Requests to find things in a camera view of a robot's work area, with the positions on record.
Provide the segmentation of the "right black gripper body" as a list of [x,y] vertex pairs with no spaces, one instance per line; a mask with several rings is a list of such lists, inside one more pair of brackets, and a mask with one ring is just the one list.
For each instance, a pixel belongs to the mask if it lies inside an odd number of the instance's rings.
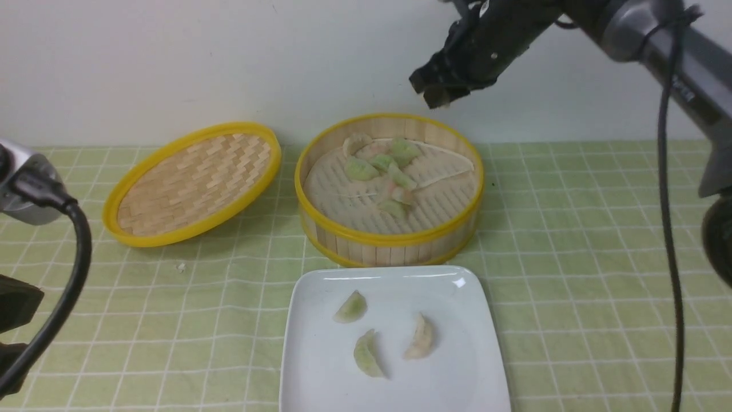
[[459,20],[435,55],[437,83],[491,86],[563,14],[558,1],[452,1]]

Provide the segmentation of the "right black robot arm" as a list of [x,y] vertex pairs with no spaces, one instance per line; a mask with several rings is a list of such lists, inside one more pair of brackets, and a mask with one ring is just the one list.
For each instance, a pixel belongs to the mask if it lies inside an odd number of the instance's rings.
[[698,195],[716,196],[702,222],[704,251],[730,283],[730,52],[693,29],[682,1],[455,1],[460,18],[441,50],[411,73],[431,109],[490,87],[562,15],[615,62],[639,62],[709,139]]

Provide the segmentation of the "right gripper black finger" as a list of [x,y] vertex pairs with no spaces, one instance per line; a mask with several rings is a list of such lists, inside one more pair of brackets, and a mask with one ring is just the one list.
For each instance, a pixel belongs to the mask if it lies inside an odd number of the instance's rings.
[[470,96],[473,85],[468,71],[468,58],[431,57],[411,73],[409,81],[429,109],[439,109]]

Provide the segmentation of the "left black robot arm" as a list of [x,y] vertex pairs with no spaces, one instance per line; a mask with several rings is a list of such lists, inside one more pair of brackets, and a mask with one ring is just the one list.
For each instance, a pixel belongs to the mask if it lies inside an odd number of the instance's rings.
[[[25,224],[42,226],[60,217],[52,208],[40,208],[11,190],[11,178],[23,166],[29,166],[51,179],[60,182],[57,170],[47,157],[34,149],[2,139],[1,148],[1,211]],[[1,332],[13,331],[25,326],[34,318],[44,293],[39,288],[18,279],[3,275],[1,279]]]

